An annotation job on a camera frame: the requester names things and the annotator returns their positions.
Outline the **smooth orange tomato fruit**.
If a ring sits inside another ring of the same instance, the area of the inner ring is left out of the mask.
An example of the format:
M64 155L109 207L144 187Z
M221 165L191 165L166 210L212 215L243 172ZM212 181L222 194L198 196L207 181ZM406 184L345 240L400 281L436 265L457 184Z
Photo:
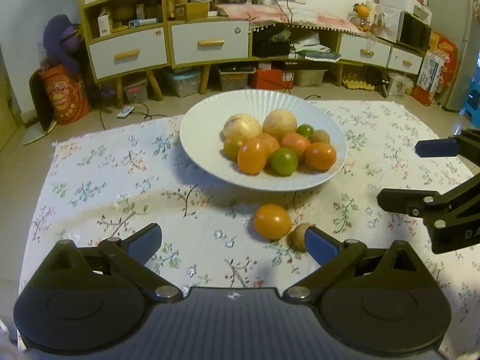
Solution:
M336 161L336 150L328 143L314 142L305 151L305 163L318 172L328 171Z

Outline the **green lime fruit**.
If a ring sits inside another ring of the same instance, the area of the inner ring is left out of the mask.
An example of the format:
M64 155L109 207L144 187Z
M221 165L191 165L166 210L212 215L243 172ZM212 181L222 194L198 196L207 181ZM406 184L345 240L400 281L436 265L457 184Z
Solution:
M298 158L292 149L282 147L272 153L270 167L279 176L291 176L298 167Z

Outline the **brown kiwi fruit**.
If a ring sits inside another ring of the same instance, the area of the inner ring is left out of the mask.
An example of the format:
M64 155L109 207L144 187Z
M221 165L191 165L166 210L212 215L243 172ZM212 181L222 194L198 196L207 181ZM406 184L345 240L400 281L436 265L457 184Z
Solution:
M312 143L330 143L330 135L323 129L315 130L310 136L309 140Z

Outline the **rough orange mandarin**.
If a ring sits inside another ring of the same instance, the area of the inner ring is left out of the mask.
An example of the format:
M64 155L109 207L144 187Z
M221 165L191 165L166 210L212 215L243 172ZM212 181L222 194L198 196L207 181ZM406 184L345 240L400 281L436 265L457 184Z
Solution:
M311 141L298 133L287 133L280 141L281 147L293 150L300 162L304 161L305 153Z

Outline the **smooth orange persimmon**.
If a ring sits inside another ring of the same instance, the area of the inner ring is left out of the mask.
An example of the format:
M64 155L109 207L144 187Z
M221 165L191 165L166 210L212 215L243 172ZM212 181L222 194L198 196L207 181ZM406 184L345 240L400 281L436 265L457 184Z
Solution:
M238 151L237 164L241 172L255 176L266 166L268 151L258 138L245 141Z

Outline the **dark yellow-green tomato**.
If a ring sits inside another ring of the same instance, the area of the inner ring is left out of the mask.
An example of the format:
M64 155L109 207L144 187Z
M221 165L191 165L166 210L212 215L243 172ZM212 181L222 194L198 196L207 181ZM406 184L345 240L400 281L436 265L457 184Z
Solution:
M243 143L247 139L241 133L232 133L224 139L223 154L226 158L236 162Z

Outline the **floral white tablecloth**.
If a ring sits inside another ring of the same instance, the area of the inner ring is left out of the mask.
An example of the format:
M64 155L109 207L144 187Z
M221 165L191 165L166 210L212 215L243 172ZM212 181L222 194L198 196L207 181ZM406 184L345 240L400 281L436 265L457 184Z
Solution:
M126 237L155 222L163 244L149 268L187 291L194 286L284 290L315 271L315 261L286 240L250 230L256 209L283 206L294 224L315 224L371 247L409 242L451 304L442 351L451 359L479 355L479 249L431 251L419 219L387 214L384 188L446 192L470 178L457 158L416 156L434 132L394 102L319 102L346 137L346 163L310 190L262 193L217 180L182 150L177 117L92 133L58 144L38 199L20 280L26 283L63 239L91 246Z

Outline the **pale yellow speckled fruit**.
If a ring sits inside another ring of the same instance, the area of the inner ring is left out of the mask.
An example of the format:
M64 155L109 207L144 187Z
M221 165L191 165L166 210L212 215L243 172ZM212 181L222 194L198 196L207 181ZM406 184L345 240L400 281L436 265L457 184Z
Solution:
M296 116L285 109L271 111L263 122L263 132L275 137L278 141L281 141L287 133L294 133L296 128Z

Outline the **silver refrigerator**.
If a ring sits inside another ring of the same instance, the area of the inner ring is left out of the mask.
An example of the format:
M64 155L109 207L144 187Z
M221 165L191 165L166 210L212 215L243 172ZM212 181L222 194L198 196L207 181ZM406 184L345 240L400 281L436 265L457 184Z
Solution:
M479 57L479 0L428 0L431 27L455 43L457 64L452 82L439 98L447 111L459 111L467 97Z

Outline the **pale yellow round fruit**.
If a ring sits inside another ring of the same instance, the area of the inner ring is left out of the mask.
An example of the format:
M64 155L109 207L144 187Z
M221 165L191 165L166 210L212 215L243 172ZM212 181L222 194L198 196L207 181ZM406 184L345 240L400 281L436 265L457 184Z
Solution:
M263 132L260 122L251 115L245 113L237 113L230 116L225 122L222 129L224 138L232 134L240 134L244 138L250 139L260 135Z

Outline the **red orange printed bucket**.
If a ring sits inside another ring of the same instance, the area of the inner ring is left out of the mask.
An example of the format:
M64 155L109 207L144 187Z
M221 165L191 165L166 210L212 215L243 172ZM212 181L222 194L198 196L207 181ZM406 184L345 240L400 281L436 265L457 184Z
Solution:
M39 72L58 125L70 125L91 111L81 76L63 64Z

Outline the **red storage box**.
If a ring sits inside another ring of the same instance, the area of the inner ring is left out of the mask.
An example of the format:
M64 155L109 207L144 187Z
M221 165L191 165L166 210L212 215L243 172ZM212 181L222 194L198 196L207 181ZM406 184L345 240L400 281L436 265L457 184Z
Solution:
M294 86L294 73L279 69L257 69L248 79L253 89L288 90Z

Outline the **clear plastic storage bin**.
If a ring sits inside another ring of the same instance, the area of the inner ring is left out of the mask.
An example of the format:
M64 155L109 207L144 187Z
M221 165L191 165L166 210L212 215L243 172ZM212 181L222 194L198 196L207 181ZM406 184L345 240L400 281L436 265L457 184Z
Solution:
M202 72L199 69L190 69L183 72L165 70L163 80L168 90L179 98L196 94L200 90Z

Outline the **pink cloth on shelf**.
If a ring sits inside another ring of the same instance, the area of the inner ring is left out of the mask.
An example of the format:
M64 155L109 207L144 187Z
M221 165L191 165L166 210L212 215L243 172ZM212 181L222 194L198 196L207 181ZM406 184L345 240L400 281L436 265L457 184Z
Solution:
M297 7L257 4L218 4L216 9L221 16L230 20L249 21L253 27L271 24L293 24L296 26L328 29L343 33L362 34L350 21L332 14Z

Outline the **purple plush toy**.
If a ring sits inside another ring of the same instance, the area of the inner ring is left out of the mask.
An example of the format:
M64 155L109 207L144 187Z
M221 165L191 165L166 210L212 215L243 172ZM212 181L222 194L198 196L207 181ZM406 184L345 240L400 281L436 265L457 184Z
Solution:
M43 32L43 47L50 64L63 65L73 74L80 72L78 61L72 57L80 47L78 29L77 24L62 14L50 19Z

